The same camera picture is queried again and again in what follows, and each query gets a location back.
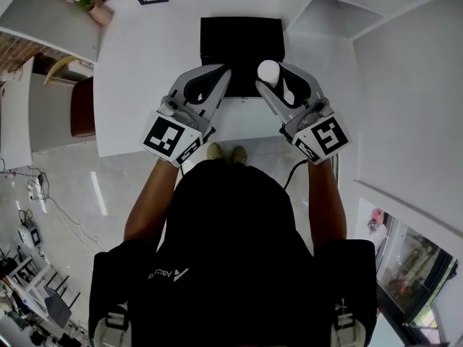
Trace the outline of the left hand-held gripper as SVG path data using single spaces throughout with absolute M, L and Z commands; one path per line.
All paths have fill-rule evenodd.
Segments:
M 216 131 L 213 117 L 232 76 L 224 64 L 209 64 L 180 75 L 157 111 L 150 112 L 143 149 L 180 167 Z M 198 114 L 181 104 L 201 104 Z

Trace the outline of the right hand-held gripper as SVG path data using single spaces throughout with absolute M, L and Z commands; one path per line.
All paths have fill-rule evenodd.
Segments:
M 283 123 L 280 132 L 314 165 L 334 156 L 350 144 L 350 136 L 341 115 L 335 112 L 328 99 L 316 100 L 301 112 L 312 95 L 309 80 L 293 69 L 279 63 L 278 95 L 266 82 L 257 80 L 255 86 Z M 285 98 L 292 94 L 292 102 Z

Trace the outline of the small white cylinder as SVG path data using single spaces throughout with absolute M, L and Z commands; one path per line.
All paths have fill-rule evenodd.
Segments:
M 258 79 L 271 87 L 277 86 L 280 76 L 280 66 L 277 61 L 265 60 L 258 66 Z

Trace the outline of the black tray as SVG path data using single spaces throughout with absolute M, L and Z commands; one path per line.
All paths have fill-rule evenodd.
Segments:
M 262 61 L 285 57 L 282 21 L 264 17 L 203 17 L 200 19 L 201 64 L 223 64 L 231 70 L 225 96 L 256 98 Z

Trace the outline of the person's right forearm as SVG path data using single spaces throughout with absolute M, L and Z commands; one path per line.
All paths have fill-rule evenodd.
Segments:
M 308 216 L 314 253 L 347 238 L 347 219 L 330 160 L 308 166 Z

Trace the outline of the person's left forearm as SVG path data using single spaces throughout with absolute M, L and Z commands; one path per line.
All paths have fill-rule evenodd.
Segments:
M 179 168 L 163 160 L 156 161 L 128 216 L 124 241 L 138 240 L 158 248 L 178 174 Z

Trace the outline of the person's beige left shoe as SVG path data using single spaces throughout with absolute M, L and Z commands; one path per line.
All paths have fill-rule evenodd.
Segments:
M 224 152 L 218 143 L 211 143 L 207 147 L 206 158 L 208 160 L 223 160 Z

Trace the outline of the person's beige shoe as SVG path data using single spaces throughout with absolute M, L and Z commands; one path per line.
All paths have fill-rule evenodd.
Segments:
M 218 143 L 211 143 L 207 147 L 206 158 L 208 160 L 223 160 L 224 152 Z
M 247 165 L 247 151 L 243 146 L 236 146 L 232 152 L 229 159 L 231 164 L 242 164 L 243 166 Z

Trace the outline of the person's beige right shoe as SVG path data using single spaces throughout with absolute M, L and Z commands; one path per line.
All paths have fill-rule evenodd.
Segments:
M 231 164 L 242 164 L 243 166 L 247 165 L 247 151 L 243 146 L 236 146 L 232 152 L 229 159 Z

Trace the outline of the pink vase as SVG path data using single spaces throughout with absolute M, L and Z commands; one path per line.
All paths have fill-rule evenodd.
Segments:
M 114 14 L 105 6 L 98 5 L 95 5 L 88 13 L 101 27 L 107 27 L 111 23 Z

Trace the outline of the person's black shirt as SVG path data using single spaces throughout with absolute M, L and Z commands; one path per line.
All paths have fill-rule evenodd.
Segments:
M 368 347 L 375 247 L 314 253 L 289 195 L 261 170 L 204 160 L 177 177 L 158 248 L 122 241 L 94 258 L 88 334 L 124 312 L 129 347 Z

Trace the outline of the black-framed window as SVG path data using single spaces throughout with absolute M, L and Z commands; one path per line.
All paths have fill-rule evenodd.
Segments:
M 377 255 L 377 281 L 402 325 L 436 329 L 431 303 L 457 260 L 433 241 L 386 213 Z

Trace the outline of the white floor device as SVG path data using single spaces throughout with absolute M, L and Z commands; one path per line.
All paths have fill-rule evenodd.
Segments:
M 32 221 L 26 221 L 20 225 L 17 232 L 21 242 L 31 249 L 42 243 L 38 227 Z

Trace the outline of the black folding chair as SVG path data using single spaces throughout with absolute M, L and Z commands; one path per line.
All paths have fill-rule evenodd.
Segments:
M 45 286 L 45 304 L 48 318 L 59 328 L 64 329 L 72 316 L 72 308 L 80 297 L 80 292 L 69 295 L 67 287 L 55 289 Z

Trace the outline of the white frame stand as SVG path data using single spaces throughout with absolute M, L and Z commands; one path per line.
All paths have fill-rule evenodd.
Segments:
M 22 300 L 22 303 L 27 306 L 32 312 L 37 314 L 42 319 L 48 318 L 48 309 L 45 303 L 45 298 L 39 291 L 39 283 L 44 280 L 46 273 L 51 269 L 49 264 L 46 264 L 36 275 L 31 275 L 28 280 L 21 277 L 24 270 L 27 272 L 28 265 L 33 264 L 33 258 L 28 256 L 23 260 L 10 274 L 7 275 L 12 289 L 17 292 Z

